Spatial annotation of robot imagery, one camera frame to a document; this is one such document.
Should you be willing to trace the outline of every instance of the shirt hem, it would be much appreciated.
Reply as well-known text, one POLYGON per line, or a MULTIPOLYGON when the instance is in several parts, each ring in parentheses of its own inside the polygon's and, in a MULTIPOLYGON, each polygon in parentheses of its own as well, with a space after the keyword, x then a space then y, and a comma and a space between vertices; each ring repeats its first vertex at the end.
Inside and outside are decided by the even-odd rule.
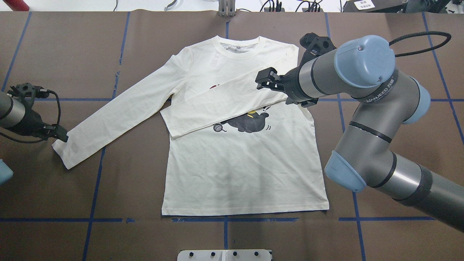
POLYGON ((328 210, 329 202, 298 205, 298 206, 267 206, 267 207, 236 207, 236 208, 211 208, 211 209, 170 209, 162 208, 161 215, 179 216, 217 216, 217 215, 242 215, 242 214, 271 214, 299 211, 328 210))

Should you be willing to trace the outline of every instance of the blue joint cap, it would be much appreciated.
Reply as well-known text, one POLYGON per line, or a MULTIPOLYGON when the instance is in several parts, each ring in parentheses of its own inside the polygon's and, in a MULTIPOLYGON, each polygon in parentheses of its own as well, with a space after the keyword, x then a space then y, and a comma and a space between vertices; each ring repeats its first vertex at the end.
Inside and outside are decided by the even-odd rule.
POLYGON ((417 105, 416 111, 409 117, 409 119, 405 120, 403 124, 411 124, 418 121, 422 116, 424 116, 430 108, 430 94, 426 88, 422 87, 419 82, 411 77, 419 87, 419 104, 417 105))
POLYGON ((331 180, 353 192, 361 192, 366 187, 366 182, 358 172, 335 150, 332 151, 332 156, 325 166, 325 174, 331 180))
POLYGON ((367 35, 344 43, 334 58, 335 71, 347 84, 371 88, 386 81, 395 69, 395 53, 387 40, 367 35))
POLYGON ((13 176, 13 171, 0 159, 0 185, 13 176))

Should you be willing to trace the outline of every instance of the red object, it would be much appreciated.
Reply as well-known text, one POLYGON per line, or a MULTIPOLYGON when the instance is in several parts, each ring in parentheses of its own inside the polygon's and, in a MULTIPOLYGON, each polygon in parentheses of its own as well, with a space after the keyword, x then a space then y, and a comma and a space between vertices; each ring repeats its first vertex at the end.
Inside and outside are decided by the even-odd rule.
POLYGON ((13 11, 29 11, 29 6, 23 0, 3 0, 13 11))

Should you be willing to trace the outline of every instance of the brown table surface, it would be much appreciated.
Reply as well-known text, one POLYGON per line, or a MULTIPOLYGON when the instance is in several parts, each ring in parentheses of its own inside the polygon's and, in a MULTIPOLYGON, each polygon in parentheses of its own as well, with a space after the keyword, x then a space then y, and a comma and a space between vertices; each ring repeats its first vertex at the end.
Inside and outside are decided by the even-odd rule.
MULTIPOLYGON (((417 123, 400 129, 391 149, 464 185, 464 15, 2 12, 0 24, 2 90, 30 82, 56 91, 68 130, 181 48, 215 35, 262 35, 299 46, 301 36, 315 32, 340 46, 368 34, 392 40, 450 32, 452 40, 435 52, 397 58, 398 67, 428 89, 432 104, 417 123)), ((433 44, 441 40, 431 37, 433 44)), ((427 37, 393 45, 396 53, 427 47, 427 37)), ((310 107, 323 166, 356 106, 342 94, 310 107)), ((53 99, 37 101, 34 109, 45 122, 56 120, 53 99)), ((272 249, 277 261, 464 260, 464 234, 374 189, 354 195, 327 178, 328 211, 161 216, 169 138, 159 113, 71 170, 52 143, 0 137, 0 158, 14 171, 0 186, 2 261, 175 261, 180 250, 225 248, 272 249)))

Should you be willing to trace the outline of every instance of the robotic arm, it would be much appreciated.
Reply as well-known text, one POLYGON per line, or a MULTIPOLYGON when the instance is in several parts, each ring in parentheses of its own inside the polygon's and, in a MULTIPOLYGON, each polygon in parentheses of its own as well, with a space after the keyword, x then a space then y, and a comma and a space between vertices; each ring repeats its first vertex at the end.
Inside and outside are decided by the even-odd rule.
POLYGON ((300 65, 285 75, 260 71, 257 88, 284 92, 286 104, 303 107, 342 92, 360 102, 326 175, 354 192, 375 188, 464 232, 464 187, 388 150, 399 127, 430 106, 428 91, 395 67, 389 43, 369 35, 335 49, 328 37, 308 33, 300 44, 306 48, 300 65))
POLYGON ((54 91, 30 83, 12 86, 11 89, 8 95, 0 92, 0 127, 22 136, 38 137, 40 140, 25 142, 0 133, 2 136, 22 143, 41 142, 50 137, 64 142, 68 140, 67 131, 59 125, 61 109, 54 91), (44 123, 40 115, 32 109, 35 98, 47 98, 50 93, 55 95, 58 103, 58 120, 52 125, 44 123))

